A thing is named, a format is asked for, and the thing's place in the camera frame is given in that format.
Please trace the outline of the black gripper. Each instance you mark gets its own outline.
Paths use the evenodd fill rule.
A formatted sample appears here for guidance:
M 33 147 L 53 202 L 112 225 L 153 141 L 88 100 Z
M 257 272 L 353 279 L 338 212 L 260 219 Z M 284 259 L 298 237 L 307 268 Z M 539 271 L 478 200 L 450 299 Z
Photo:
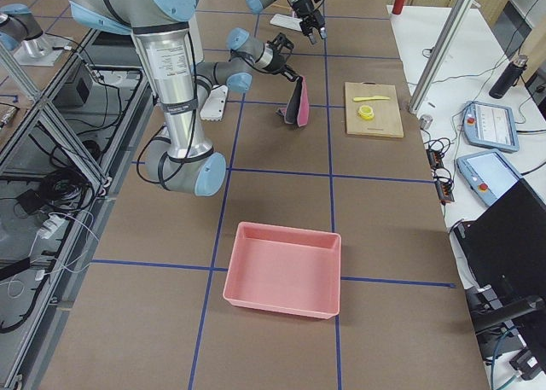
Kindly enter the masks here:
M 296 0 L 291 2 L 291 8 L 296 16 L 301 19 L 301 31 L 308 37 L 311 44 L 317 43 L 314 31 L 317 31 L 321 39 L 328 37 L 325 20 L 320 9 L 315 7 L 321 0 Z
M 296 73 L 289 65 L 288 60 L 290 59 L 291 54 L 283 54 L 277 51 L 273 52 L 272 59 L 267 66 L 267 72 L 270 74 L 281 74 L 286 77 L 290 82 L 297 82 L 303 78 L 302 75 Z

